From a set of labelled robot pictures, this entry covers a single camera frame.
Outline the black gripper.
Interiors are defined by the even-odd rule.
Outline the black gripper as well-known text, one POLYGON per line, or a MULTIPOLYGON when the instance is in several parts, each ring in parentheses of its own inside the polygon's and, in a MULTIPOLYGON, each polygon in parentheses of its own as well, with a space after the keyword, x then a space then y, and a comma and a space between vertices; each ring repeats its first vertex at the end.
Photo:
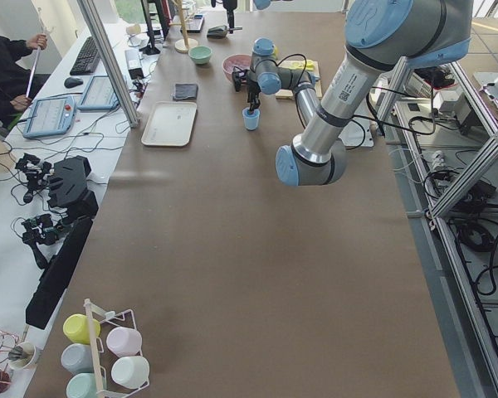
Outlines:
POLYGON ((248 114, 254 114, 259 109, 259 94, 261 92, 260 86, 254 80, 247 81, 247 101, 248 101, 248 114))

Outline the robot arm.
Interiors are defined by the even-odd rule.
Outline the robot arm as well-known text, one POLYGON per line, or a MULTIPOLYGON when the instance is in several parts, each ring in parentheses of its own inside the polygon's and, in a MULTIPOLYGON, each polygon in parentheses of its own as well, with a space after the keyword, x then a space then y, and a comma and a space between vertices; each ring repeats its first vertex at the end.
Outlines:
POLYGON ((288 2, 289 0, 252 0, 254 7, 261 11, 268 8, 273 2, 288 2))
POLYGON ((274 44, 255 40, 248 72, 251 107, 260 93, 290 90, 306 127, 291 144, 279 147, 276 173, 288 186, 327 185, 346 169, 340 139, 345 126, 378 77, 401 57, 414 67, 458 61, 468 52, 471 1, 356 1, 345 24, 345 57, 322 98, 305 70, 278 66, 274 44))

